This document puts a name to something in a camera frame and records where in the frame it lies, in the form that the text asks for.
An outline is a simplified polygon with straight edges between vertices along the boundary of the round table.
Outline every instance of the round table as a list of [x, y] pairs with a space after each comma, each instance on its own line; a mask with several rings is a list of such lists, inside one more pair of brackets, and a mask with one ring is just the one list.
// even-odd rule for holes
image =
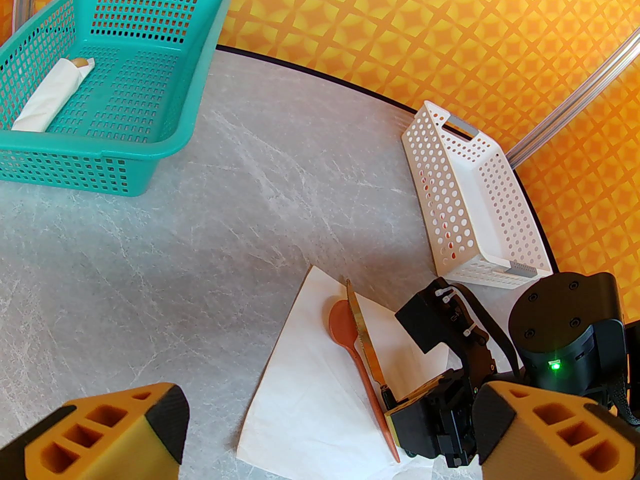
[[[309, 266], [393, 310], [435, 277], [411, 120], [217, 52], [192, 140], [146, 194], [0, 183], [0, 446], [67, 400], [169, 381], [191, 407], [181, 478], [276, 478], [234, 450]], [[473, 290], [503, 325], [522, 292]]]

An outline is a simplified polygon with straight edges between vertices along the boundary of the rolled white napkin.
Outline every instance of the rolled white napkin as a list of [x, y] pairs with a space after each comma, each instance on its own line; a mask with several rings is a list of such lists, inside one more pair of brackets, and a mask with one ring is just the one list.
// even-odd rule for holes
[[93, 57], [82, 67], [65, 58], [56, 62], [22, 108], [11, 130], [44, 132], [94, 66]]

